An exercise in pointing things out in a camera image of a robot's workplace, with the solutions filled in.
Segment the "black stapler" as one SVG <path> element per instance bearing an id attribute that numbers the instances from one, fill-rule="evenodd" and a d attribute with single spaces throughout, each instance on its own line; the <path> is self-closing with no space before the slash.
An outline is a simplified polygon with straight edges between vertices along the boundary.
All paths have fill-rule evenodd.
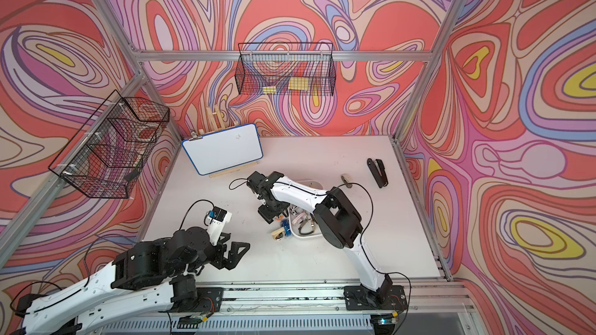
<path id="1" fill-rule="evenodd" d="M 386 175 L 386 169 L 384 163 L 380 159 L 367 159 L 367 167 L 371 172 L 377 186 L 381 189 L 388 186 L 388 177 Z"/>

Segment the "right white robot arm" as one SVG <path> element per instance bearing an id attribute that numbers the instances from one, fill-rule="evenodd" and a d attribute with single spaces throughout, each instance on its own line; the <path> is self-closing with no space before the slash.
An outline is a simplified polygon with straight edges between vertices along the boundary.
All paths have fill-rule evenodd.
<path id="1" fill-rule="evenodd" d="M 386 302 L 393 288 L 389 274 L 380 272 L 369 257 L 364 244 L 362 217 L 346 194 L 339 188 L 315 189 L 291 180 L 280 172 L 266 176 L 253 172 L 246 185 L 262 201 L 259 215 L 267 222 L 282 215 L 290 206 L 309 213 L 318 224 L 324 239 L 343 250 L 359 275 L 363 299 L 378 309 Z"/>

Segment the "white pink kids watch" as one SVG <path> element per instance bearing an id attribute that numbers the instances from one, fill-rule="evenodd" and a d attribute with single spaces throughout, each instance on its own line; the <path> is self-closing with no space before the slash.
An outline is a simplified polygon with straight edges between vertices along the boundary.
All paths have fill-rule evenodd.
<path id="1" fill-rule="evenodd" d="M 298 212 L 296 215 L 293 216 L 292 224 L 296 225 L 298 223 L 301 223 L 303 220 L 307 219 L 309 215 L 310 214 L 306 211 Z"/>

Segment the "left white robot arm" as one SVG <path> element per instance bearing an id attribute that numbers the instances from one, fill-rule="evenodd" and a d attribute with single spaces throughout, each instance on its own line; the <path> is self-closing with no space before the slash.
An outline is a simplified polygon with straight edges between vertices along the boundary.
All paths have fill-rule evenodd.
<path id="1" fill-rule="evenodd" d="M 86 279 L 51 294 L 26 294 L 13 307 L 18 334 L 84 334 L 148 312 L 200 308 L 196 278 L 212 265 L 237 267 L 251 245 L 201 227 L 144 241 Z"/>

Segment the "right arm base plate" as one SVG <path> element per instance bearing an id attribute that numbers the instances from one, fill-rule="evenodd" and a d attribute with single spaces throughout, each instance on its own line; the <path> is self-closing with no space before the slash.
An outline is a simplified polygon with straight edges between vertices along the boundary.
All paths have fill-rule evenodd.
<path id="1" fill-rule="evenodd" d="M 348 311 L 390 310 L 401 313 L 408 308 L 408 296 L 402 285 L 391 286 L 386 296 L 380 296 L 361 285 L 345 286 L 343 294 Z"/>

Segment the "white plastic storage tray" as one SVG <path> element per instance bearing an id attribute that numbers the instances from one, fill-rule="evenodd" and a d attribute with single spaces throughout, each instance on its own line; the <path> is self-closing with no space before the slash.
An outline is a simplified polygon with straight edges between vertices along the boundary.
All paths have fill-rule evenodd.
<path id="1" fill-rule="evenodd" d="M 324 194 L 322 184 L 314 180 L 293 182 L 301 189 L 306 189 L 314 194 Z M 296 205 L 287 209 L 287 219 L 290 223 L 291 234 L 299 240 L 323 237 L 322 232 L 314 217 Z"/>

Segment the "yellow sticky note pad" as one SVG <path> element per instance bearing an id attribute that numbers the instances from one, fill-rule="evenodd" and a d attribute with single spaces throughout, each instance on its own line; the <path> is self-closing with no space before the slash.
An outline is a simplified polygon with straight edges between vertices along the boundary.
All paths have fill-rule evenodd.
<path id="1" fill-rule="evenodd" d="M 291 77 L 288 89 L 291 91 L 308 91 L 310 89 L 310 79 L 305 77 Z"/>

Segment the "brown strap watch front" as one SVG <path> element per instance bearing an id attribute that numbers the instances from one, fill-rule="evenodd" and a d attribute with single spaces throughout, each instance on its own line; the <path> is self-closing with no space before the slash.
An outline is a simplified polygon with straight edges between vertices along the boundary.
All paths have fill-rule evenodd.
<path id="1" fill-rule="evenodd" d="M 313 220 L 305 220 L 299 225 L 298 234 L 301 237 L 312 235 L 316 231 L 316 225 Z"/>

